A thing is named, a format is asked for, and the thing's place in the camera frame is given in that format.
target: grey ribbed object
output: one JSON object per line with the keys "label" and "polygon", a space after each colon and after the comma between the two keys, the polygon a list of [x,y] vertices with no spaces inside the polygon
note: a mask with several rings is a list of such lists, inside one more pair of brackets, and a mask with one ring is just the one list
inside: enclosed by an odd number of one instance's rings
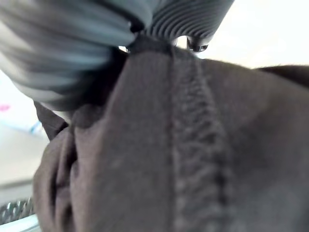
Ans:
{"label": "grey ribbed object", "polygon": [[34,214],[33,202],[29,198],[16,202],[9,202],[0,206],[0,225],[10,223]]}

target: brown cloth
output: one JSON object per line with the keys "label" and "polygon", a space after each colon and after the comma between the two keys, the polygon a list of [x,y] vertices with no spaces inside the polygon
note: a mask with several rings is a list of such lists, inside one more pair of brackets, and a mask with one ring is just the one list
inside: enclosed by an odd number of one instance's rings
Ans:
{"label": "brown cloth", "polygon": [[309,231],[308,67],[139,39],[113,79],[51,136],[34,177],[43,232]]}

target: brown fabric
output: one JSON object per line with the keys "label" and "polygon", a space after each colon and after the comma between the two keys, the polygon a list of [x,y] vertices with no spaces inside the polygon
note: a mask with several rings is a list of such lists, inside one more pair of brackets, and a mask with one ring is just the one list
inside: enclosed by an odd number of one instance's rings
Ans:
{"label": "brown fabric", "polygon": [[309,69],[294,82],[293,68],[138,40],[108,100],[78,109],[46,148],[42,230],[308,231]]}

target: silver mesh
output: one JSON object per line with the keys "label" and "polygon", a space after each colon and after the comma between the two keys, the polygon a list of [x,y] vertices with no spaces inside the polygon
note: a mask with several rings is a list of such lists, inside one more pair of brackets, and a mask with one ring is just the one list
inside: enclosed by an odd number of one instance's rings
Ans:
{"label": "silver mesh", "polygon": [[32,199],[9,202],[0,206],[0,225],[13,222],[34,214]]}

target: pink spot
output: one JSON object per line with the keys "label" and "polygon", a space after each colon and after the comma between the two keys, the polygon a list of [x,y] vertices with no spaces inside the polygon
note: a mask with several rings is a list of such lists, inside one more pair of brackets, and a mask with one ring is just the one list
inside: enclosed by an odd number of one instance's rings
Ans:
{"label": "pink spot", "polygon": [[8,111],[10,108],[11,106],[7,104],[0,105],[0,112]]}

